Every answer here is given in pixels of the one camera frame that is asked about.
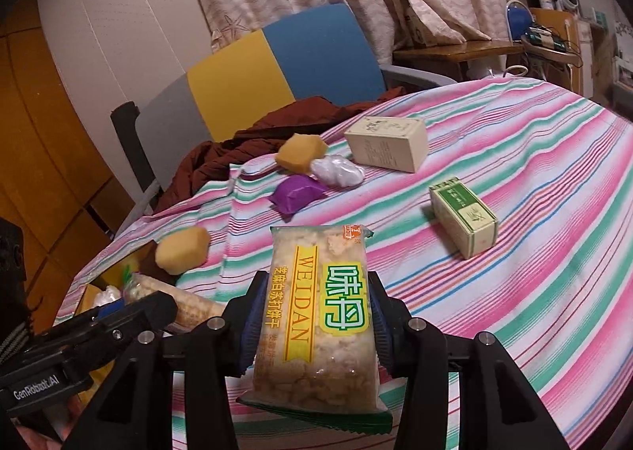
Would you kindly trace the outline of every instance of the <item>plastic bag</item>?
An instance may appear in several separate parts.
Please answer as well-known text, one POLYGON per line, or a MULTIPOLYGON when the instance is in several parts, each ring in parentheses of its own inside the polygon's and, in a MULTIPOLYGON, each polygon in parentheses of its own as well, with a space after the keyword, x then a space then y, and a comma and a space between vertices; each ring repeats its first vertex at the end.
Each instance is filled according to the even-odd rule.
POLYGON ((310 163, 312 174, 323 184, 349 188, 365 180, 365 170, 343 156, 325 156, 310 163))
POLYGON ((281 214, 291 215, 321 198, 326 190, 323 184, 312 177, 291 175, 277 186, 270 195, 270 201, 281 214))
POLYGON ((167 327, 170 332, 189 332, 203 321, 213 316, 221 316, 224 312, 224 304, 183 291, 140 273, 133 273, 132 278, 125 284, 123 298, 126 304, 131 304, 151 295, 154 291, 171 295, 178 305, 176 320, 167 327))
POLYGON ((105 291, 97 293, 94 297, 93 307, 101 307, 121 299, 121 292, 114 286, 107 286, 105 291))
POLYGON ((273 258, 253 389, 239 401, 327 427, 389 432, 391 416, 378 396, 365 230, 271 230, 273 258), (371 417, 377 413, 383 416, 371 417))

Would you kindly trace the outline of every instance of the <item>white box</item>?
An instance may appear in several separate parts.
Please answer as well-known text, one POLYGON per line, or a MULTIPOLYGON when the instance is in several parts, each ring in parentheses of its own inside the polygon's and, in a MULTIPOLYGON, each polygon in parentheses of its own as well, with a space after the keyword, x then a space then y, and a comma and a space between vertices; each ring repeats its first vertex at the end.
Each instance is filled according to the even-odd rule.
POLYGON ((499 220, 460 179, 453 177, 428 190, 438 221, 464 258, 471 258, 495 245, 499 220))
POLYGON ((428 155, 421 119, 365 116, 345 132, 345 138, 358 164, 415 173, 428 155))

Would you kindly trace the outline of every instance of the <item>yellow sponge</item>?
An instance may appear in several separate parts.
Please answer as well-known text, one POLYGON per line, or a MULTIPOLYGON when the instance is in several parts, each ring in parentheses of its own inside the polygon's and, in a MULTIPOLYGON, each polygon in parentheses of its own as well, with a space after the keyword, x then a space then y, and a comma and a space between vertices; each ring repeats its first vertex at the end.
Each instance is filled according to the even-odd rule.
POLYGON ((170 275, 180 275, 205 263, 211 236, 193 226, 165 236, 156 247, 156 265, 170 275))
POLYGON ((295 134, 279 149, 275 160, 293 173, 309 175, 310 162, 322 159, 326 150, 327 144, 319 136, 295 134))

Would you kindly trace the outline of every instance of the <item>wooden desk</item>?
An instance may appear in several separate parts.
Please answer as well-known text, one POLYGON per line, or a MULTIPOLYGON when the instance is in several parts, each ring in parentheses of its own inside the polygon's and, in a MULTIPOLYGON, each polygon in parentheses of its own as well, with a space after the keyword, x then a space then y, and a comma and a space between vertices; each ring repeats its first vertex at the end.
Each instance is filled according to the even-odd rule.
POLYGON ((514 55, 523 53, 521 43, 511 41, 468 41, 463 44, 432 46, 420 49, 403 49, 394 52, 394 62, 409 67, 417 67, 416 63, 435 61, 457 64, 460 67, 462 80, 467 80, 468 61, 484 57, 514 55))

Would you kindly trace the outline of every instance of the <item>metal screw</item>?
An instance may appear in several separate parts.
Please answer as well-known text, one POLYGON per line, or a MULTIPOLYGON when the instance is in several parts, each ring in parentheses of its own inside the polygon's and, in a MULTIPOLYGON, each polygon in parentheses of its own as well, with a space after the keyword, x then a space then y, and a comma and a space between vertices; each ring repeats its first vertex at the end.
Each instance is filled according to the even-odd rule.
POLYGON ((426 321, 421 317, 413 317, 408 322, 409 328, 413 330, 424 330, 426 328, 426 321))
POLYGON ((207 321, 207 327, 211 330, 219 330, 224 326, 224 319, 220 316, 214 316, 207 321))
POLYGON ((144 330, 138 334, 137 339, 139 343, 148 345, 154 340, 154 333, 151 330, 144 330))
POLYGON ((491 334, 490 332, 480 332, 477 337, 486 346, 490 346, 497 340, 495 335, 491 334))

